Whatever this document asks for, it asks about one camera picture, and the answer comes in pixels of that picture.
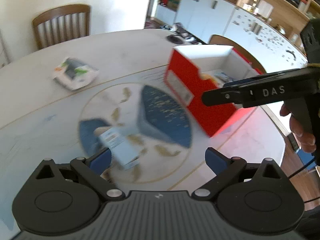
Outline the person right hand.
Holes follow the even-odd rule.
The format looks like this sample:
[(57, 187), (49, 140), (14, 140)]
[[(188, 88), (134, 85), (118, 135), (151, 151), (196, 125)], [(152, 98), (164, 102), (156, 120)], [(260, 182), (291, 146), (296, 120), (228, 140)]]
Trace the person right hand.
[(290, 115), (289, 126), (291, 132), (294, 134), (298, 141), (300, 148), (306, 153), (313, 153), (316, 150), (316, 138), (313, 134), (304, 131), (303, 126), (287, 109), (285, 104), (280, 109), (280, 116)]

